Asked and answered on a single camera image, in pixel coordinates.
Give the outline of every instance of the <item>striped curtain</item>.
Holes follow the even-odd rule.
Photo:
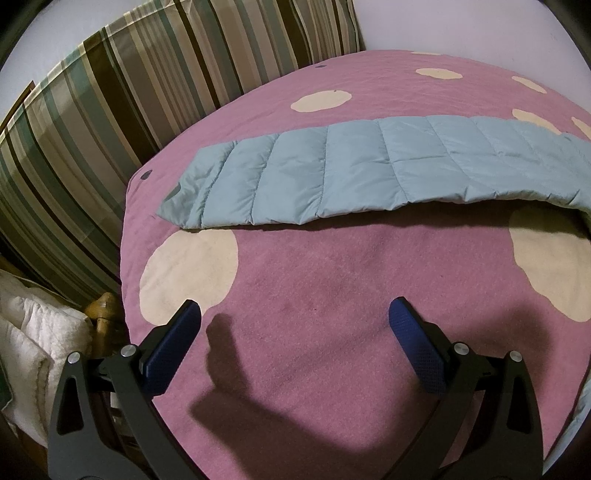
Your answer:
[[[238,96],[361,48],[352,0],[152,0],[128,12],[0,132],[0,247],[75,303],[117,293],[137,168]]]

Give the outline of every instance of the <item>bed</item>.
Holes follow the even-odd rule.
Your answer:
[[[140,343],[185,299],[200,304],[202,332],[155,405],[212,480],[380,478],[437,401],[389,331],[397,296],[481,354],[520,351],[545,455],[564,432],[591,353],[591,244],[577,210],[430,202],[201,230],[157,215],[202,147],[427,115],[517,119],[591,140],[588,112],[513,72],[431,52],[366,51],[241,96],[129,182],[121,244],[129,334]]]

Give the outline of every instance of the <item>white wall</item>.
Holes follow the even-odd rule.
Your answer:
[[[33,20],[0,70],[0,121],[80,43],[145,0],[53,0]]]
[[[143,0],[53,0],[0,70],[0,119],[84,39]],[[591,70],[537,0],[355,0],[368,49],[447,53],[514,70],[591,112]]]
[[[483,61],[540,82],[591,112],[591,70],[556,17],[537,0],[354,4],[368,50],[432,51]]]

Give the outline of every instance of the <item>blue rubber pad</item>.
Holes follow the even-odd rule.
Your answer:
[[[404,350],[408,361],[429,393],[446,392],[445,363],[402,297],[394,299],[389,309],[390,328]]]
[[[192,300],[187,300],[169,324],[166,335],[144,364],[142,390],[153,397],[166,392],[189,347],[199,333],[201,328],[199,305]]]

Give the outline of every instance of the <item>metal screw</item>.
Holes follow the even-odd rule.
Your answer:
[[[523,356],[516,350],[513,350],[509,356],[514,362],[521,362],[523,360]]]
[[[465,343],[456,343],[453,346],[453,349],[456,351],[458,355],[467,355],[470,351],[470,348]]]
[[[80,360],[80,354],[78,352],[72,352],[68,355],[69,364],[75,364],[78,360]]]
[[[121,349],[121,355],[122,356],[132,356],[137,350],[137,347],[135,345],[129,344],[129,345],[125,345],[122,349]]]

